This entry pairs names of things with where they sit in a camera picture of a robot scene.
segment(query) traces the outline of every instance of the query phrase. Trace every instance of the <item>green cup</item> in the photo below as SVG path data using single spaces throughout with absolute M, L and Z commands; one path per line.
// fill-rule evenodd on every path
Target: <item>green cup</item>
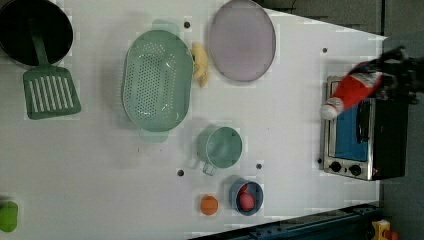
M 243 143 L 229 127 L 210 126 L 197 138 L 197 154 L 205 161 L 203 172 L 213 176 L 218 168 L 229 168 L 240 159 Z

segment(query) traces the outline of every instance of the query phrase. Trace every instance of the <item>red bottle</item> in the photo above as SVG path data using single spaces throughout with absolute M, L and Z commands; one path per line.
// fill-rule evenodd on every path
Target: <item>red bottle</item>
M 358 64 L 342 79 L 336 91 L 321 107 L 322 119 L 334 119 L 343 111 L 357 105 L 375 92 L 381 83 L 382 74 L 379 72 L 361 73 L 358 71 L 366 64 L 366 62 Z

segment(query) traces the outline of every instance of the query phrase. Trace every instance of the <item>oven knob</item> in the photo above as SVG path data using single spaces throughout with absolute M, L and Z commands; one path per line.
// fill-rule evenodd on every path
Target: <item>oven knob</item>
M 349 168 L 349 171 L 353 174 L 353 176 L 357 177 L 359 175 L 361 175 L 361 167 L 358 165 L 353 165 L 352 167 Z
M 333 162 L 333 163 L 331 163 L 330 168 L 334 172 L 339 172 L 340 169 L 342 169 L 342 165 L 340 165 L 340 163 L 338 163 L 338 162 Z

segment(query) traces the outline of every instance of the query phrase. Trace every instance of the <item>plate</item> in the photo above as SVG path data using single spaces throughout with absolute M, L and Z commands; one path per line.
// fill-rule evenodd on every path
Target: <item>plate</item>
M 236 81 L 253 81 L 268 71 L 276 37 L 264 9 L 250 0 L 233 0 L 215 15 L 210 51 L 218 70 Z

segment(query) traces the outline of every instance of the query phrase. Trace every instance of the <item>green object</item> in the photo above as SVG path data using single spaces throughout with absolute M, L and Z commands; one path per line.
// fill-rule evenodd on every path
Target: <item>green object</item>
M 37 24 L 29 20 L 28 26 L 39 63 L 23 77 L 28 117 L 38 120 L 79 113 L 81 104 L 70 72 L 49 64 Z
M 243 144 L 238 132 L 229 127 L 210 126 L 197 139 L 197 154 L 206 163 L 203 172 L 213 176 L 217 168 L 229 168 L 240 159 Z
M 18 226 L 18 205 L 6 202 L 0 205 L 0 230 L 13 232 Z
M 164 142 L 190 105 L 193 59 L 178 27 L 156 20 L 128 51 L 123 104 L 149 142 Z

